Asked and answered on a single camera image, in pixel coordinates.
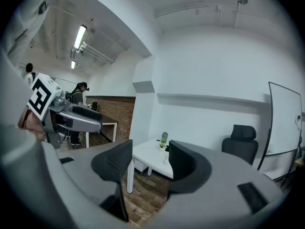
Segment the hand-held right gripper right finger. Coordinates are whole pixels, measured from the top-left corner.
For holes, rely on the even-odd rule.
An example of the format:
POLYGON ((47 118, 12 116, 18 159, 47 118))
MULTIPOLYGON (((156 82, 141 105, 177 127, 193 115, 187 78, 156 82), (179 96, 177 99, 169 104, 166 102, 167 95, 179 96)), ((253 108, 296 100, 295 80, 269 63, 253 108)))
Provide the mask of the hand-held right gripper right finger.
POLYGON ((169 142, 173 182, 150 229, 255 229, 285 194, 244 160, 180 141, 169 142))

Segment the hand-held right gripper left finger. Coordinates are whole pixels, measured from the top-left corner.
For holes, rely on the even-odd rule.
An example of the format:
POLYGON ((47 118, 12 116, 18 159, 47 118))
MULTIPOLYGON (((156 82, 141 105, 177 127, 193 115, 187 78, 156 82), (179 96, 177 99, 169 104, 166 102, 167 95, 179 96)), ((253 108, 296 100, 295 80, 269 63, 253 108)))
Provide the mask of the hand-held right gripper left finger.
POLYGON ((131 158, 131 141, 59 157, 29 131, 0 129, 6 201, 23 228, 128 228, 121 180, 131 158))

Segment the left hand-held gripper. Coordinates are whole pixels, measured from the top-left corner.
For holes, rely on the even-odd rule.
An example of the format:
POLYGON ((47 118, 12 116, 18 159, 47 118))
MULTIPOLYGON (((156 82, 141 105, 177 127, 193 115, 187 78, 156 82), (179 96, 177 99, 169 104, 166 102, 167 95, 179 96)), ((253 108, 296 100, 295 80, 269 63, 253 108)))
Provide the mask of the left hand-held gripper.
POLYGON ((38 74, 31 85, 29 109, 37 116, 46 141, 58 149, 68 130, 96 133, 101 129, 102 114, 84 105, 70 103, 70 94, 46 74, 38 74))

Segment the person's left hand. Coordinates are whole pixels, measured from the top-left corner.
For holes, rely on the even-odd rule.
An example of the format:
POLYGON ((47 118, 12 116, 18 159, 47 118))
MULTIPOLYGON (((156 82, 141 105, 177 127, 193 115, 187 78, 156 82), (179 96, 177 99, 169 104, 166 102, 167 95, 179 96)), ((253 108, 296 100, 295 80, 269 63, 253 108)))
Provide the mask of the person's left hand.
POLYGON ((34 134, 38 141, 45 141, 46 135, 40 119, 26 106, 18 122, 20 129, 28 130, 34 134))

